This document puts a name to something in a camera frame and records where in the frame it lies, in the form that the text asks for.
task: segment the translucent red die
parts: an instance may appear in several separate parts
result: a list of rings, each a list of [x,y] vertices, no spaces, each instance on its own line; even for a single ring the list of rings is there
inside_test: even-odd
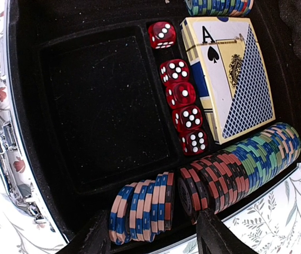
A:
[[[148,28],[150,44],[154,49],[164,49],[176,42],[175,28],[169,22],[156,22]]]
[[[169,84],[166,88],[166,97],[169,106],[175,110],[194,104],[196,93],[193,85],[185,81]]]
[[[189,80],[188,65],[181,59],[169,60],[161,64],[160,74],[165,86],[171,83]]]
[[[196,105],[173,110],[172,120],[178,132],[199,129],[203,122],[202,113]]]
[[[185,155],[198,155],[208,146],[207,135],[202,129],[182,132],[179,137]]]

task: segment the blue poker chip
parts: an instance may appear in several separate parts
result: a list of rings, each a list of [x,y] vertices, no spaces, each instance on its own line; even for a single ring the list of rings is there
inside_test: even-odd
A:
[[[299,148],[300,143],[299,143],[299,139],[297,138],[297,136],[295,134],[293,134],[291,126],[289,127],[287,124],[282,124],[282,123],[276,123],[273,126],[281,129],[282,132],[290,138],[290,141],[292,142],[294,150],[296,152],[296,150],[298,150],[298,148]]]
[[[295,153],[296,153],[296,151],[297,151],[297,144],[296,144],[295,140],[294,140],[294,139],[290,136],[290,134],[286,131],[286,126],[285,126],[285,125],[277,125],[277,124],[274,124],[273,126],[270,127],[270,130],[272,130],[272,131],[277,131],[277,130],[275,130],[275,129],[273,129],[273,128],[278,129],[278,130],[281,132],[281,134],[277,134],[277,135],[279,135],[280,137],[281,137],[281,135],[282,135],[281,138],[282,138],[285,142],[288,143],[288,145],[289,145],[288,147],[289,147],[289,148],[292,148],[291,151],[293,151],[293,152],[292,152],[292,153],[291,153],[291,151],[289,151],[289,152],[290,152],[290,159],[291,159],[290,163],[293,163],[294,158],[295,158]]]
[[[227,0],[229,3],[230,3],[230,7],[229,7],[229,10],[228,12],[226,13],[227,16],[231,16],[232,12],[234,11],[235,9],[235,6],[236,6],[236,0]]]
[[[136,212],[138,208],[139,195],[141,193],[141,188],[143,186],[144,181],[140,181],[134,190],[131,206],[130,206],[130,217],[129,217],[129,228],[130,228],[130,236],[131,239],[138,241],[138,236],[136,233]]]
[[[225,9],[225,2],[226,2],[226,0],[221,0],[220,12],[218,13],[219,16],[223,16],[223,12]]]
[[[288,158],[287,163],[286,163],[286,167],[289,166],[289,164],[292,162],[292,154],[291,154],[292,149],[291,149],[290,144],[289,144],[289,139],[285,135],[283,135],[284,138],[282,136],[280,136],[280,134],[278,134],[277,130],[274,130],[274,129],[271,129],[271,128],[268,128],[268,130],[274,132],[273,137],[275,139],[279,140],[281,142],[281,145],[285,148],[286,155],[287,155],[287,158]]]
[[[147,195],[148,185],[150,184],[150,180],[146,180],[142,187],[141,192],[139,194],[138,200],[138,208],[136,210],[136,234],[138,236],[139,241],[144,241],[143,237],[143,209],[144,209],[144,201],[145,196]]]
[[[244,7],[244,0],[241,0],[240,8],[238,9],[238,11],[239,11],[238,16],[239,16],[239,15],[242,15],[243,7]]]
[[[158,174],[155,181],[154,191],[151,202],[151,231],[155,234],[159,234],[158,228],[158,211],[159,211],[159,196],[160,187],[162,183],[162,174]]]
[[[212,0],[212,11],[210,13],[211,16],[216,16],[217,15],[217,7],[216,7],[216,4],[217,4],[217,0]]]
[[[240,11],[240,6],[241,6],[241,0],[236,0],[236,5],[235,5],[234,11],[235,11],[235,12],[239,12],[239,11]]]
[[[227,16],[229,8],[230,8],[230,1],[231,0],[225,0],[224,10],[222,13],[222,16]]]
[[[160,194],[159,194],[159,210],[158,210],[158,227],[160,232],[165,231],[165,210],[166,210],[166,187],[168,181],[168,172],[162,174]]]
[[[216,0],[216,13],[215,16],[219,16],[221,13],[221,0]]]
[[[155,187],[155,181],[151,181],[148,185],[147,194],[145,196],[144,208],[143,208],[143,237],[146,242],[152,242],[154,240],[155,233],[151,230],[151,202],[152,195]]]
[[[115,198],[115,201],[112,206],[112,210],[110,212],[110,218],[109,218],[109,237],[112,242],[114,242],[116,245],[122,245],[123,242],[121,242],[116,235],[116,221],[117,221],[117,213],[118,213],[118,207],[120,205],[120,202],[123,198],[123,194],[126,191],[126,186],[124,186],[119,192],[118,195]]]
[[[285,147],[285,145],[283,144],[283,139],[278,136],[277,134],[272,134],[269,133],[271,135],[271,139],[273,140],[273,142],[278,146],[278,147],[282,147],[283,149],[283,153],[285,155],[285,157],[282,159],[282,165],[281,168],[278,170],[277,174],[280,173],[282,170],[284,170],[287,166],[288,166],[288,162],[289,162],[289,153],[287,152],[288,147]]]
[[[125,186],[120,205],[118,206],[116,219],[116,235],[117,238],[124,243],[131,241],[129,229],[129,211],[137,183]]]
[[[203,0],[202,15],[206,15],[207,14],[207,2],[208,2],[208,0]]]

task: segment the ace of spades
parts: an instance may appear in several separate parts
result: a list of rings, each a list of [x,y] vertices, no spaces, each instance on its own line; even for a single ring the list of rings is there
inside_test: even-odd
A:
[[[208,49],[208,59],[209,61],[213,61],[215,64],[220,59],[220,55],[216,52],[213,47],[209,47]]]

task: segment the poker chip stack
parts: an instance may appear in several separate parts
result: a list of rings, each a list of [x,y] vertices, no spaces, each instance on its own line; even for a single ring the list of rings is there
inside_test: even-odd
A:
[[[131,240],[152,242],[157,234],[170,230],[174,183],[174,174],[164,172],[156,180],[125,185],[111,209],[110,240],[117,245]]]
[[[192,224],[207,207],[218,213],[291,165],[301,143],[296,130],[277,123],[254,136],[180,168],[178,191]]]
[[[190,16],[246,16],[254,0],[185,0]]]

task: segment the poker set case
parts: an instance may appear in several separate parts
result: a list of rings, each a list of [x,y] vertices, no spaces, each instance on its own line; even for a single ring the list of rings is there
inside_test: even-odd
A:
[[[110,210],[123,185],[154,179],[249,135],[216,145],[204,118],[207,151],[183,155],[158,69],[170,59],[187,61],[179,28],[188,16],[184,1],[14,0],[9,8],[16,117],[43,197],[69,240],[97,211]],[[291,124],[301,139],[301,61],[291,30],[273,0],[255,1],[249,18],[266,63],[276,120]],[[175,27],[173,47],[150,47],[148,27],[156,21]],[[293,168],[219,217],[235,213]],[[111,252],[151,252],[195,232],[176,195],[171,231],[152,244],[112,245]]]

